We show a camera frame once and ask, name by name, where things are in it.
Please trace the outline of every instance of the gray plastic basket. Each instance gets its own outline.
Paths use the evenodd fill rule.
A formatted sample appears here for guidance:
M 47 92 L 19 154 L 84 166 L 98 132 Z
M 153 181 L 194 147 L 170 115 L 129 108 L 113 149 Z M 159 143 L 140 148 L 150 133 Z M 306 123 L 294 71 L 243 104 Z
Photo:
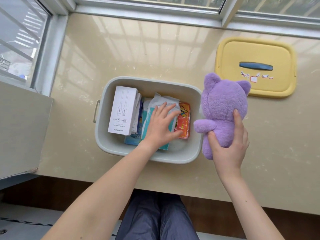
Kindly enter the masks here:
M 137 77 L 120 76 L 108 82 L 103 90 L 101 101 L 97 102 L 94 112 L 95 138 L 99 148 L 107 153 L 125 156 L 135 146 L 124 144 L 124 136 L 108 133 L 109 120 L 116 86 L 137 88 L 143 97 L 153 98 L 155 92 L 172 96 L 190 104 L 190 136 L 187 140 L 176 139 L 170 142 L 169 150 L 157 150 L 150 160 L 164 163 L 186 164 L 197 158 L 202 145 L 202 135 L 194 131 L 193 122 L 201 119 L 199 113 L 201 91 L 197 87 L 162 80 L 151 80 Z

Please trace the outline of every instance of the yellow storage box lid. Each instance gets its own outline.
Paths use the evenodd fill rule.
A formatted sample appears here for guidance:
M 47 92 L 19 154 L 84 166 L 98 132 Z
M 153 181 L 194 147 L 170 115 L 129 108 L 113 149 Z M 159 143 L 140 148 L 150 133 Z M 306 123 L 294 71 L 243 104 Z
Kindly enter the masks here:
M 215 72 L 221 79 L 248 80 L 249 95 L 287 97 L 296 88 L 296 56 L 285 43 L 231 37 L 218 46 Z

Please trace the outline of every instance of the plush cat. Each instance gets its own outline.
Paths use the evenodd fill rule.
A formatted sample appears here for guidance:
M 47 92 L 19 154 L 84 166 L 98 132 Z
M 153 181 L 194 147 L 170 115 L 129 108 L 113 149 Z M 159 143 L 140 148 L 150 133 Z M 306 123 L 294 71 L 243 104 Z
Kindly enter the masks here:
M 209 73 L 204 78 L 201 107 L 206 119 L 196 120 L 194 129 L 197 133 L 205 133 L 202 153 L 207 159 L 213 159 L 208 132 L 214 131 L 222 147 L 231 145 L 235 127 L 233 111 L 237 109 L 242 119 L 246 116 L 250 89 L 251 84 L 246 80 L 221 80 L 215 73 Z

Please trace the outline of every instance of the person's lap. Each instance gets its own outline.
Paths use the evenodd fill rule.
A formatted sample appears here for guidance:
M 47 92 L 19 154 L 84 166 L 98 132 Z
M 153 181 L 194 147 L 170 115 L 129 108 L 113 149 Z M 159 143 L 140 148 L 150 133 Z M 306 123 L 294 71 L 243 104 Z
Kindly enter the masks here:
M 180 196 L 135 189 L 115 240 L 174 239 L 199 240 Z

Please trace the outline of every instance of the plush toy ear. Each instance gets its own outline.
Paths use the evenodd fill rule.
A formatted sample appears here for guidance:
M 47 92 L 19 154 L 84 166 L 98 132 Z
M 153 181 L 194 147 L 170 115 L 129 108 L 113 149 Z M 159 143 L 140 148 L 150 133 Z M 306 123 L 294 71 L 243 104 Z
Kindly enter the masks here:
M 251 89 L 251 84 L 250 82 L 246 81 L 246 80 L 241 80 L 241 81 L 236 81 L 237 84 L 239 84 L 242 89 L 244 90 L 246 96 L 248 96 L 250 89 Z
M 212 89 L 214 85 L 220 81 L 221 79 L 216 73 L 211 72 L 209 74 L 206 74 L 206 76 L 204 77 L 204 88 Z

